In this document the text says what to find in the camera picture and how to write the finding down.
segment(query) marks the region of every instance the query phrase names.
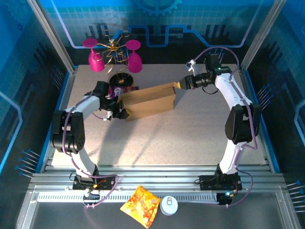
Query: speckled surface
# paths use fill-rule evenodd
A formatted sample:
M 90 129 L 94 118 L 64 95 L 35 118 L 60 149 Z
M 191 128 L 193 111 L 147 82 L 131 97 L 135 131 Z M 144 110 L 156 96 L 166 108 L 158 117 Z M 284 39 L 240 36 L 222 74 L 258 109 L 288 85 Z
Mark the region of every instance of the speckled surface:
M 88 65 L 80 65 L 73 85 L 69 105 L 80 101 L 96 82 L 108 81 L 110 76 L 94 73 Z M 184 64 L 147 64 L 140 73 L 131 73 L 134 85 L 140 89 L 177 82 L 190 75 Z M 241 86 L 239 74 L 236 81 Z M 227 139 L 224 125 L 229 107 L 218 92 L 205 94 L 196 90 L 176 89 L 175 108 L 131 122 L 102 121 L 89 116 L 85 120 L 85 148 L 97 165 L 217 165 L 224 154 Z M 265 164 L 260 141 L 258 150 L 246 149 L 241 164 Z M 52 165 L 70 166 L 70 159 L 55 152 Z

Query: glass panel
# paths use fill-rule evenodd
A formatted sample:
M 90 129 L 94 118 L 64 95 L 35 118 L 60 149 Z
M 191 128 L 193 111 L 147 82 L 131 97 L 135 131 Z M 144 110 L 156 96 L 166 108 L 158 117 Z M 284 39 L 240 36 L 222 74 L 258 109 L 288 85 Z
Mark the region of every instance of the glass panel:
M 248 69 L 280 170 L 287 183 L 301 180 L 302 184 L 305 183 L 304 9 L 302 0 L 286 2 Z
M 186 63 L 206 47 L 243 59 L 273 0 L 40 0 L 75 65 L 88 64 L 87 38 L 108 42 L 128 30 L 143 63 Z M 226 52 L 214 50 L 221 56 Z M 234 62 L 231 55 L 226 62 Z
M 0 28 L 0 228 L 15 228 L 67 71 L 26 0 L 0 1 Z

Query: snack bag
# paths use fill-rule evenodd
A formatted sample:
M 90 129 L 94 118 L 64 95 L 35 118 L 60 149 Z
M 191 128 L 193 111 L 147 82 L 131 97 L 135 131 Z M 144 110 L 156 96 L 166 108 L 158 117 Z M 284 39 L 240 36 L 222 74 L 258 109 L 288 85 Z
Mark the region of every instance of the snack bag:
M 160 198 L 139 185 L 132 197 L 121 207 L 121 211 L 148 229 L 157 214 L 160 201 Z

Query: white lid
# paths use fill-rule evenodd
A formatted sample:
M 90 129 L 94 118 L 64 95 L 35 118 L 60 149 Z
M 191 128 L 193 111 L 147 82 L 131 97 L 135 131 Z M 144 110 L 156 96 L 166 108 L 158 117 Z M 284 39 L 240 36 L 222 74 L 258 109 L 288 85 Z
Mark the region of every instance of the white lid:
M 161 201 L 161 208 L 163 213 L 172 215 L 178 209 L 178 202 L 174 197 L 166 196 Z

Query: metal post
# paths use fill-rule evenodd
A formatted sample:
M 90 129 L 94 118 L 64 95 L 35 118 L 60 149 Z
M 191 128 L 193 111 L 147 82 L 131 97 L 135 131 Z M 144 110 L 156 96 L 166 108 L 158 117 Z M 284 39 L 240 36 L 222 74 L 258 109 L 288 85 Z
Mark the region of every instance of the metal post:
M 257 32 L 252 44 L 249 47 L 244 59 L 241 63 L 242 71 L 247 70 L 250 66 L 251 61 L 255 57 L 257 51 L 261 47 L 265 37 L 269 33 L 271 27 L 273 26 L 277 16 L 279 15 L 280 11 L 282 10 L 286 0 L 275 0 L 272 7 L 270 8 L 261 28 Z
M 62 62 L 64 63 L 65 67 L 70 73 L 74 72 L 74 64 L 69 57 L 64 45 L 62 44 L 61 40 L 59 39 L 58 34 L 54 30 L 50 20 L 45 16 L 44 9 L 40 3 L 36 0 L 27 0 L 29 5 L 31 6 L 32 10 L 34 11 L 38 21 L 42 25 L 44 31 L 46 32 L 47 36 L 49 37 L 51 43 L 53 44 L 56 52 L 58 53 L 59 57 L 61 58 Z

